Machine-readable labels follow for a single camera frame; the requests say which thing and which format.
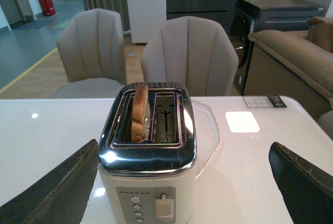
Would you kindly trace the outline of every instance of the glossy table surface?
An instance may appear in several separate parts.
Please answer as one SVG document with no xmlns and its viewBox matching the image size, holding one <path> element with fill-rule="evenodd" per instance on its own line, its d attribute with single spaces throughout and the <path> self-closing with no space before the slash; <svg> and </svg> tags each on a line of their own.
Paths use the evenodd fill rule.
<svg viewBox="0 0 333 224">
<path fill-rule="evenodd" d="M 333 141 L 296 101 L 282 99 L 287 108 L 248 108 L 243 97 L 192 98 L 204 169 L 189 223 L 292 223 L 268 161 L 274 141 L 333 175 Z M 99 140 L 112 103 L 0 100 L 0 205 L 91 139 Z M 257 132 L 232 132 L 227 112 L 251 112 Z M 99 174 L 82 223 L 115 223 Z"/>
</svg>

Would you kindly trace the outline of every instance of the gray floor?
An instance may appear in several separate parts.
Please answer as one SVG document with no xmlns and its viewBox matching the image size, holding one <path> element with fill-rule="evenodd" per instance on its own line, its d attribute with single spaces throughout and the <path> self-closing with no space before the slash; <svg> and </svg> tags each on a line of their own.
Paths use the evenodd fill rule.
<svg viewBox="0 0 333 224">
<path fill-rule="evenodd" d="M 0 30 L 0 89 L 56 48 L 56 40 L 68 20 L 84 10 L 81 0 L 53 3 L 55 15 L 40 16 L 12 31 Z"/>
</svg>

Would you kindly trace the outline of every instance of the white appliance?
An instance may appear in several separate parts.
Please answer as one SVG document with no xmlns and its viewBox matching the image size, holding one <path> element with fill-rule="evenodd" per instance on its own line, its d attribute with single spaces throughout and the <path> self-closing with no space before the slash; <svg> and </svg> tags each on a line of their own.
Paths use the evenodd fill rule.
<svg viewBox="0 0 333 224">
<path fill-rule="evenodd" d="M 191 101 L 177 83 L 148 85 L 145 138 L 131 140 L 137 83 L 116 97 L 99 143 L 99 173 L 117 223 L 186 224 L 194 207 L 197 144 Z"/>
<path fill-rule="evenodd" d="M 127 0 L 133 43 L 147 43 L 153 29 L 167 20 L 166 0 Z"/>
</svg>

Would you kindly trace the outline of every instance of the toast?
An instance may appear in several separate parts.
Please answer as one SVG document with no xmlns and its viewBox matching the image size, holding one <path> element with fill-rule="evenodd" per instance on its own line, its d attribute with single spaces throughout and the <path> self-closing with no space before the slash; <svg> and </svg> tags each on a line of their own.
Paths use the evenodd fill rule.
<svg viewBox="0 0 333 224">
<path fill-rule="evenodd" d="M 138 84 L 132 107 L 132 142 L 134 143 L 140 143 L 145 140 L 144 123 L 147 110 L 150 111 L 148 86 Z"/>
</svg>

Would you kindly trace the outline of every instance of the price tag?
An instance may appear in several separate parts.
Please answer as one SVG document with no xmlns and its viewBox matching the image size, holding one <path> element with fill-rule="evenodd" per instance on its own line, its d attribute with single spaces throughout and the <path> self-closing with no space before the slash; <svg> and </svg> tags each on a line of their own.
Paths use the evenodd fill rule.
<svg viewBox="0 0 333 224">
<path fill-rule="evenodd" d="M 287 107 L 278 95 L 273 96 L 244 96 L 249 108 L 281 108 Z"/>
</svg>

